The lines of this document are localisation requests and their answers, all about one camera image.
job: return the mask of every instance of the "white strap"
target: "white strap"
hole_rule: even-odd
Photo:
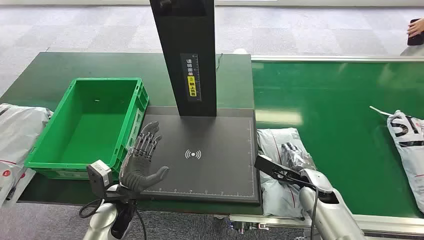
[[[372,109],[372,110],[374,110],[374,111],[376,111],[376,112],[378,112],[379,114],[383,114],[383,115],[387,115],[387,116],[392,116],[393,115],[393,114],[390,114],[390,113],[387,113],[387,112],[378,110],[377,108],[375,108],[373,106],[369,106],[369,108]]]

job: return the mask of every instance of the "black scanning platform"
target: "black scanning platform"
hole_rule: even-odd
[[[143,127],[162,135],[150,171],[167,177],[141,194],[152,199],[260,204],[255,113],[218,108],[216,117],[179,116],[176,107],[149,106]]]

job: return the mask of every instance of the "human hand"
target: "human hand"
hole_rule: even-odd
[[[421,34],[424,31],[424,18],[421,18],[420,20],[417,20],[408,26],[408,35],[410,38]]]

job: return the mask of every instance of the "yellow label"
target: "yellow label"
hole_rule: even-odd
[[[188,82],[188,92],[190,93],[190,97],[196,97],[196,82],[194,76],[187,76]]]

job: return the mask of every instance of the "scale ruler sticker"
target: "scale ruler sticker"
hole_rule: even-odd
[[[181,53],[182,74],[190,102],[201,102],[202,92],[200,86],[199,58],[197,53]]]

